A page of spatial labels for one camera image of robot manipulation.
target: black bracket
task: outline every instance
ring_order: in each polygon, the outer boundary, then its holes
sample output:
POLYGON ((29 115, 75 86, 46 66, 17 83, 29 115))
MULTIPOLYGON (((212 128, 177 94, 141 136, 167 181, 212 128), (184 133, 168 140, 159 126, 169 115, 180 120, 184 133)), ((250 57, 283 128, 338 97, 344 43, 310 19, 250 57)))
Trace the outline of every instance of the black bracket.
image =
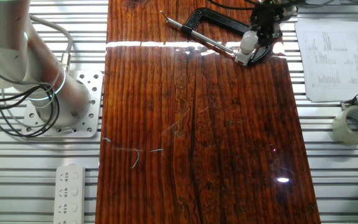
MULTIPOLYGON (((200 20, 206 20, 213 24, 218 25, 219 27, 225 28, 235 34, 240 35, 241 37, 245 32, 249 30, 249 26, 240 21, 237 21, 229 16, 216 12, 212 9, 206 7, 201 7, 193 11, 187 22, 181 28, 181 31, 190 34, 192 30, 195 30, 197 25, 200 23, 200 20)), ((249 63, 256 63, 260 59, 264 58, 269 52, 271 46, 260 47, 258 48, 253 56, 251 56, 249 63)))

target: power strip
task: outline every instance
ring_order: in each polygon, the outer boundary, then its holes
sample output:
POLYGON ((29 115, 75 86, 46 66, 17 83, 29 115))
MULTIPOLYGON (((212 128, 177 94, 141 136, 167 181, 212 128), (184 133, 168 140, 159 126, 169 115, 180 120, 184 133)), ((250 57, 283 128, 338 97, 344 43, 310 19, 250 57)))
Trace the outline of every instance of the power strip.
POLYGON ((85 167, 60 166, 56 170, 53 224, 83 224, 85 167))

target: white cylinder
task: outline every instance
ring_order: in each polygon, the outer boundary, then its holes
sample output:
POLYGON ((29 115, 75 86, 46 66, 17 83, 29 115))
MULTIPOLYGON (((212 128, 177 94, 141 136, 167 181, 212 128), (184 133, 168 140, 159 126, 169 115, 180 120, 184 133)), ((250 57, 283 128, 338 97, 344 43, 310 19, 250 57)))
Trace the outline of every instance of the white cylinder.
POLYGON ((337 140, 346 144, 358 143, 358 132, 353 131, 346 122, 347 118, 351 118, 358 123, 358 106, 350 106, 342 111, 334 118, 333 131, 337 140))
POLYGON ((241 52, 244 55, 251 54, 254 50, 256 45, 258 44, 258 35, 255 31, 247 31, 242 36, 242 40, 240 43, 241 52))

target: screw hole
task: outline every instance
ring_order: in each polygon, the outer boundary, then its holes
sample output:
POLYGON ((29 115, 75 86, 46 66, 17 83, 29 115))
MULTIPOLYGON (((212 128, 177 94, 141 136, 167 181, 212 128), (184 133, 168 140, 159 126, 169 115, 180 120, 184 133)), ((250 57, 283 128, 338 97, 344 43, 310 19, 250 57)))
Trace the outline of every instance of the screw hole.
POLYGON ((70 112, 70 114, 71 114, 72 117, 75 118, 75 119, 79 119, 79 118, 80 118, 80 115, 79 115, 76 111, 72 111, 72 112, 70 112))

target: tape roll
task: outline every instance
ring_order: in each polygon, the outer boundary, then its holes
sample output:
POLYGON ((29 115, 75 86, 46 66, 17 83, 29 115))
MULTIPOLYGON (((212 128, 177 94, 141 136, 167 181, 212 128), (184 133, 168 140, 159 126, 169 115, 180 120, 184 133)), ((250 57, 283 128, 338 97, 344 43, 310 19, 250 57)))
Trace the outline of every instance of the tape roll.
POLYGON ((357 144, 358 132, 353 131, 349 127, 346 122, 348 118, 351 118, 358 123, 358 106, 350 106, 334 118, 334 136, 335 138, 346 144, 357 144))

